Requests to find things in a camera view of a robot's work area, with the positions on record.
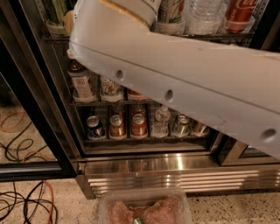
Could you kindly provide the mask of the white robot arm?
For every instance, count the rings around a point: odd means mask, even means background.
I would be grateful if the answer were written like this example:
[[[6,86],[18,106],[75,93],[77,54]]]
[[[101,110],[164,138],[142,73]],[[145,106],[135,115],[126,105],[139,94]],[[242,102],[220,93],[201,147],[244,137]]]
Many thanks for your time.
[[[70,37],[89,70],[280,158],[280,54],[151,31],[161,0],[80,0]]]

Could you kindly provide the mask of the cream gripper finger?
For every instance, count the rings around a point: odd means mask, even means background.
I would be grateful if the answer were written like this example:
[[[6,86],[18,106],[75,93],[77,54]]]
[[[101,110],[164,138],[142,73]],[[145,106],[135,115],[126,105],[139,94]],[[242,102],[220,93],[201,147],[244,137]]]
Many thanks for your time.
[[[74,12],[72,10],[68,11],[63,17],[63,25],[67,35],[70,35],[74,27]]]

